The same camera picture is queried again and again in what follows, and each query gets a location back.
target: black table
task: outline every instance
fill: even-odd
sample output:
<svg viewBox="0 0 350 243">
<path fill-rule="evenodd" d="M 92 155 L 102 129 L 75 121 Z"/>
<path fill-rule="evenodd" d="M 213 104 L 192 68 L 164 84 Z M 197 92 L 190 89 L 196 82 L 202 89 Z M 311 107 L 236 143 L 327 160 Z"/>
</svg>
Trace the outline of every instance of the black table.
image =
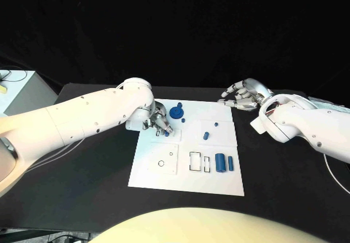
<svg viewBox="0 0 350 243">
<path fill-rule="evenodd" d="M 68 84 L 56 102 L 111 87 Z M 153 93 L 161 99 L 216 101 L 222 89 L 153 87 Z M 282 144 L 259 135 L 249 125 L 258 111 L 232 109 L 232 115 L 245 197 L 128 187 L 138 132 L 121 125 L 23 176 L 0 198 L 0 227 L 102 232 L 151 211 L 203 207 L 259 216 L 331 242 L 349 242 L 350 195 L 330 176 L 323 154 L 301 138 Z"/>
</svg>

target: blue object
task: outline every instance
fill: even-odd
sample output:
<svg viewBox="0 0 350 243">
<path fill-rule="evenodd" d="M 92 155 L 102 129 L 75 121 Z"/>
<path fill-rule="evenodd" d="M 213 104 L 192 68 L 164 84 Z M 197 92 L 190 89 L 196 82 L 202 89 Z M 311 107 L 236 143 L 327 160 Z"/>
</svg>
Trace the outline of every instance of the blue object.
<svg viewBox="0 0 350 243">
<path fill-rule="evenodd" d="M 216 172 L 225 172 L 226 171 L 226 163 L 225 163 L 225 154 L 217 153 L 215 155 L 215 164 L 216 164 Z"/>
<path fill-rule="evenodd" d="M 170 109 L 170 116 L 174 119 L 180 119 L 184 115 L 183 104 L 179 102 L 177 106 Z"/>
<path fill-rule="evenodd" d="M 207 138 L 209 138 L 209 132 L 205 132 L 205 137 L 203 137 L 203 139 L 207 140 Z"/>
<path fill-rule="evenodd" d="M 233 160 L 232 160 L 232 156 L 228 157 L 228 170 L 233 171 Z"/>
</svg>

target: white board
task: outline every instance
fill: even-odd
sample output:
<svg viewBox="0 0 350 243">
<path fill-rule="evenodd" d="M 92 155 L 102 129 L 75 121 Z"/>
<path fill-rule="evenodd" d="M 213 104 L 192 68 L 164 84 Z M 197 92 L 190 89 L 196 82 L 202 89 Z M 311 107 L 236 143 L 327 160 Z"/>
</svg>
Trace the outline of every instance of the white board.
<svg viewBox="0 0 350 243">
<path fill-rule="evenodd" d="M 166 106 L 174 134 L 157 137 L 154 129 L 140 132 L 128 186 L 243 196 L 230 108 L 215 102 L 156 100 Z M 169 115 L 179 102 L 183 104 L 184 123 Z M 207 140 L 203 140 L 205 132 L 209 132 Z M 200 153 L 200 171 L 190 170 L 190 152 Z M 225 154 L 225 173 L 215 169 L 216 153 Z M 193 156 L 196 169 L 197 156 Z M 229 156 L 233 158 L 233 171 L 228 170 Z"/>
</svg>

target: yellow object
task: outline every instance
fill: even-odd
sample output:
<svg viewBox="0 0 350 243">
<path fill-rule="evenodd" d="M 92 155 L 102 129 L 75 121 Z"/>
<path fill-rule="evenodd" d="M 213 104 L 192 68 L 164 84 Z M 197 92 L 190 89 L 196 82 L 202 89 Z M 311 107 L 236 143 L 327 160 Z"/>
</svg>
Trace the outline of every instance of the yellow object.
<svg viewBox="0 0 350 243">
<path fill-rule="evenodd" d="M 7 93 L 7 88 L 0 85 L 0 93 L 6 94 Z"/>
<path fill-rule="evenodd" d="M 140 215 L 105 231 L 91 243 L 326 242 L 302 231 L 230 211 L 177 208 Z"/>
</svg>

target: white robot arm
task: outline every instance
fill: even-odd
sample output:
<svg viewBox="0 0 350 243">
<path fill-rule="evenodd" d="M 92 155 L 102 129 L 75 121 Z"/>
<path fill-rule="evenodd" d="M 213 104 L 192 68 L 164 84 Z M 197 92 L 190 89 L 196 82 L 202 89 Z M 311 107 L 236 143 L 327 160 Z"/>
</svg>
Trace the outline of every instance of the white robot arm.
<svg viewBox="0 0 350 243">
<path fill-rule="evenodd" d="M 13 156 L 0 140 L 0 196 L 43 155 L 124 122 L 130 130 L 153 127 L 173 132 L 164 107 L 154 102 L 151 85 L 140 78 L 58 105 L 0 118 L 0 137 L 7 138 L 16 151 Z"/>
<path fill-rule="evenodd" d="M 217 102 L 248 111 L 261 105 L 259 116 L 251 122 L 256 132 L 268 132 L 282 143 L 300 136 L 318 152 L 350 163 L 350 114 L 318 109 L 298 95 L 275 95 L 252 78 L 232 85 L 222 96 L 243 88 L 252 94 L 251 97 L 243 98 L 238 94 L 236 101 Z"/>
</svg>

